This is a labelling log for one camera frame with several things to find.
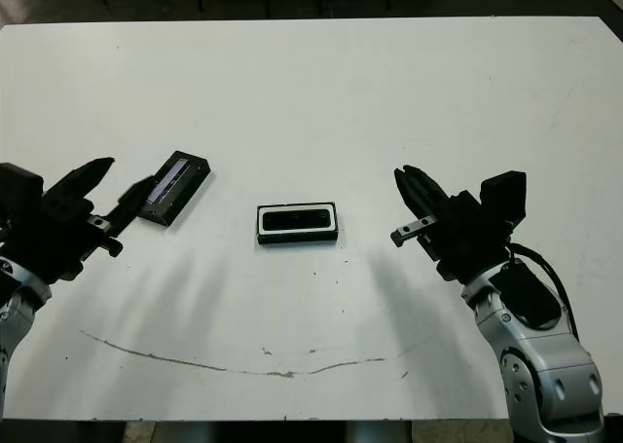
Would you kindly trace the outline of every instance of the black box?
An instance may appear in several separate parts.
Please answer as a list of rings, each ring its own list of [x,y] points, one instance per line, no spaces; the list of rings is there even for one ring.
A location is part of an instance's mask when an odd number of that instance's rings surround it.
[[[334,203],[257,206],[257,241],[261,245],[337,238],[338,216]]]
[[[206,159],[175,151],[156,173],[158,184],[139,216],[170,226],[209,174]]]

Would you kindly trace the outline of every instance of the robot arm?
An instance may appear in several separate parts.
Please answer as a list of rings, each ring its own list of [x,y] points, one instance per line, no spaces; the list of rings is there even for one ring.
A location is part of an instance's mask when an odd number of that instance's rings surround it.
[[[117,256],[123,246],[116,236],[154,187],[154,178],[146,178],[132,185],[108,215],[92,215],[93,205],[85,195],[112,163],[112,158],[91,161],[45,194],[40,176],[0,165],[0,421],[9,361],[35,313],[52,296],[50,285],[73,280],[98,247]]]
[[[417,238],[439,261],[439,274],[463,284],[461,297],[499,363],[515,441],[605,441],[599,371],[577,340],[560,280],[548,271],[560,284],[559,297],[515,257],[538,262],[535,253],[510,243],[526,215],[526,175],[507,172],[486,180],[480,203],[465,191],[448,197],[415,167],[395,176],[419,219],[391,238],[397,246]]]

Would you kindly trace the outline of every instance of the black cable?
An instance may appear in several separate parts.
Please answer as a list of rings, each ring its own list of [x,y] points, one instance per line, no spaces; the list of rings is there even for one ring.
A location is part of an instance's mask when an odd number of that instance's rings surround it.
[[[565,287],[563,286],[563,282],[561,281],[561,279],[558,277],[558,275],[554,271],[554,268],[552,268],[552,266],[549,263],[547,263],[547,261],[545,261],[545,259],[541,255],[536,253],[534,250],[527,248],[526,246],[520,245],[518,243],[508,243],[508,249],[513,255],[518,254],[518,255],[522,255],[522,256],[525,256],[526,258],[530,258],[531,260],[533,260],[533,262],[536,263],[538,266],[540,266],[541,269],[545,272],[545,274],[548,275],[550,279],[552,279],[552,282],[554,282],[554,287],[556,287],[556,291],[558,292],[558,295],[563,301],[563,304],[565,304],[565,307],[567,307],[568,322],[571,326],[571,333],[573,334],[575,339],[579,342],[580,338],[577,334],[577,326],[575,325],[575,316],[573,316],[573,310],[571,309],[571,302],[568,299],[567,291],[565,290]]]

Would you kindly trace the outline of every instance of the white table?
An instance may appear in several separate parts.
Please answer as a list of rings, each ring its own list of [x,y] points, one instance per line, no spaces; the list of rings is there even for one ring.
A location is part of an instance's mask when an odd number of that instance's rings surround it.
[[[52,183],[114,156],[101,213],[176,149],[214,169],[174,226],[138,220],[54,286],[5,417],[505,417],[459,285],[389,239],[407,163],[448,193],[528,173],[515,239],[565,281],[623,411],[623,46],[599,19],[9,26],[0,65],[2,160]],[[334,246],[256,244],[258,204],[317,201]]]

